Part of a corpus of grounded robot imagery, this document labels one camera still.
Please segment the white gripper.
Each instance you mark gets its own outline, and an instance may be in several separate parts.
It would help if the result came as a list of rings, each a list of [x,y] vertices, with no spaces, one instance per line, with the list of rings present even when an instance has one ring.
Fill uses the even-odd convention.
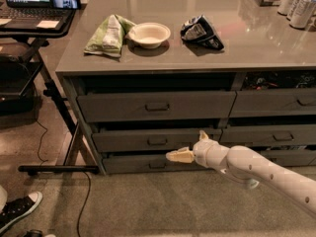
[[[199,132],[199,139],[194,147],[193,151],[189,147],[183,147],[178,150],[168,152],[166,158],[172,162],[180,163],[193,163],[196,161],[199,165],[207,168],[207,152],[212,146],[218,144],[217,141],[208,139],[208,135],[204,130]]]

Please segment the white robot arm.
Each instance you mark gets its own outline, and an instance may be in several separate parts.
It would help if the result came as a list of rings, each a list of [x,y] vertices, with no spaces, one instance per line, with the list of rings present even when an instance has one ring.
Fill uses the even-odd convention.
[[[168,152],[166,158],[172,162],[196,162],[214,169],[245,189],[254,189],[263,183],[312,217],[316,216],[316,182],[273,163],[246,146],[223,146],[201,130],[199,141],[192,149],[183,147]]]

